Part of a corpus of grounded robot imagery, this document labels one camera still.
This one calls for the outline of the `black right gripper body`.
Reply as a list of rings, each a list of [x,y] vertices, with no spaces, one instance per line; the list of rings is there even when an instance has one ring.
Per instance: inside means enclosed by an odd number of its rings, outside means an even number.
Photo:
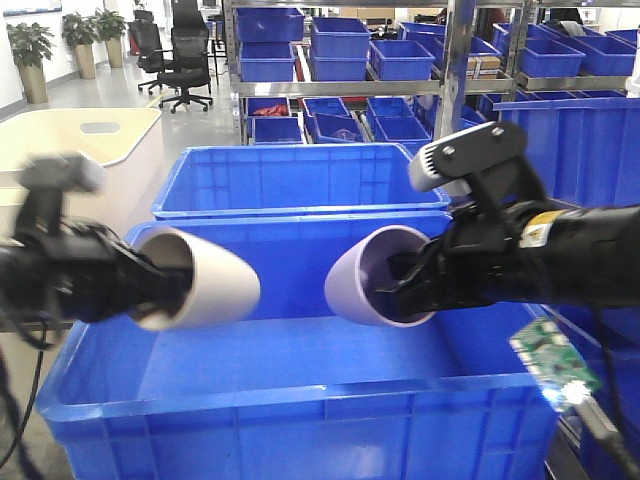
[[[377,307],[394,320],[525,298],[525,254],[513,213],[471,206],[414,251],[380,262]]]

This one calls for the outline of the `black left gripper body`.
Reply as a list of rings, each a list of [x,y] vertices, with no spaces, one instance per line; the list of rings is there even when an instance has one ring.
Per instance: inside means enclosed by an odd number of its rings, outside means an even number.
[[[47,246],[44,306],[52,320],[175,314],[192,287],[191,266],[161,266],[96,222],[65,222],[61,237]]]

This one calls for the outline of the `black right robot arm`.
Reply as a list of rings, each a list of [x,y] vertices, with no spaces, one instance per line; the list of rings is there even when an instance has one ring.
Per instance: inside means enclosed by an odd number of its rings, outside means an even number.
[[[415,253],[387,260],[375,305],[417,314],[499,302],[626,308],[639,304],[639,208],[550,210],[513,204],[497,221],[477,206]]]

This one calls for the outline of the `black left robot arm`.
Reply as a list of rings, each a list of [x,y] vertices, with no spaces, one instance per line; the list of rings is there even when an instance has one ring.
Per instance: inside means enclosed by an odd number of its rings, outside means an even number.
[[[175,313],[193,276],[193,266],[162,266],[98,224],[22,235],[1,248],[1,297],[22,321],[39,313],[86,323],[138,309]]]

